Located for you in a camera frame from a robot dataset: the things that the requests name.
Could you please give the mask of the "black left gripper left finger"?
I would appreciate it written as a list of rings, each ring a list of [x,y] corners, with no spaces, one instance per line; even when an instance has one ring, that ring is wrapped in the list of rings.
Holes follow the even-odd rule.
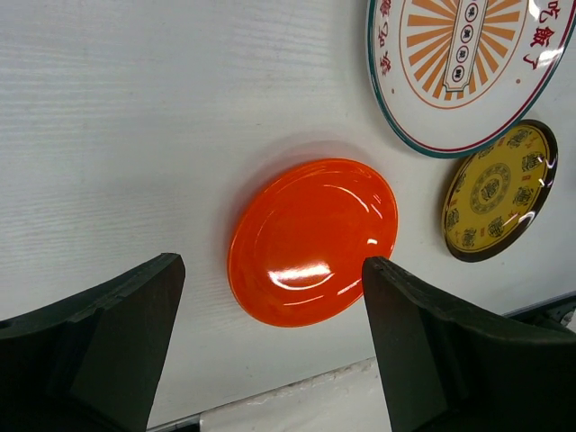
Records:
[[[144,431],[185,282],[174,253],[1,322],[3,431]]]

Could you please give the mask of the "yellow patterned dark-rimmed plate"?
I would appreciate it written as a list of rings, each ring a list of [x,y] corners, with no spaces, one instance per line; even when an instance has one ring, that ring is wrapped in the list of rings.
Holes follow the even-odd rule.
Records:
[[[556,137],[537,120],[521,121],[466,157],[447,189],[441,215],[451,255],[475,263],[510,247],[542,210],[557,165]]]

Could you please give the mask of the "white plate orange sunburst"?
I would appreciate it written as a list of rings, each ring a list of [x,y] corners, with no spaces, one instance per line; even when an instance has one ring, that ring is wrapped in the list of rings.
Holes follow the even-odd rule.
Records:
[[[469,155],[532,108],[574,28],[572,1],[372,1],[365,46],[374,98],[411,149]]]

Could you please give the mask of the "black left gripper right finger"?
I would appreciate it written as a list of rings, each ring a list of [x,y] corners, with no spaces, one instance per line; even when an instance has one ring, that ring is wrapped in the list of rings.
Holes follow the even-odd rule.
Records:
[[[574,430],[573,293],[500,316],[381,256],[362,284],[393,430]]]

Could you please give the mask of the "orange plastic plate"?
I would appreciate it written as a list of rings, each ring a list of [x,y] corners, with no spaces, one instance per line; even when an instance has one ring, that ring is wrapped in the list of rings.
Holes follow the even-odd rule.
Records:
[[[299,164],[255,193],[238,217],[230,290],[267,325],[328,320],[362,297],[363,262],[389,257],[398,228],[392,188],[373,168],[345,158]]]

